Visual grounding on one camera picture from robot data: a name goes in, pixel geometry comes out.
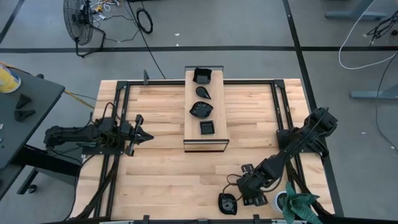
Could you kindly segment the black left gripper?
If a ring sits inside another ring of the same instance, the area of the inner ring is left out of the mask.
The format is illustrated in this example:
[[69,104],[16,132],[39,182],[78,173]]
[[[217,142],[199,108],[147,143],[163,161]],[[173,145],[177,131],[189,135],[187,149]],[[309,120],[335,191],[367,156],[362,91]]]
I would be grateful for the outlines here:
[[146,141],[154,139],[153,135],[145,132],[141,126],[144,118],[138,114],[135,118],[135,126],[132,126],[129,121],[123,121],[120,127],[121,136],[125,141],[130,141],[129,146],[126,148],[125,153],[127,156],[134,155],[134,145],[142,144]]

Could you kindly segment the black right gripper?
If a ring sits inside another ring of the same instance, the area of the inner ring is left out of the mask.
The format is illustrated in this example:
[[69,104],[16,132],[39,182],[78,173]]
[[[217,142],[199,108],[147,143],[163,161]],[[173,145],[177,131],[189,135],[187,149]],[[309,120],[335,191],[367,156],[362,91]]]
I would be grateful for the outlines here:
[[261,187],[267,188],[275,179],[275,172],[267,164],[259,164],[254,167],[252,164],[241,166],[243,175],[236,181],[239,191],[243,195],[243,205],[255,205],[260,207],[268,204],[263,195]]

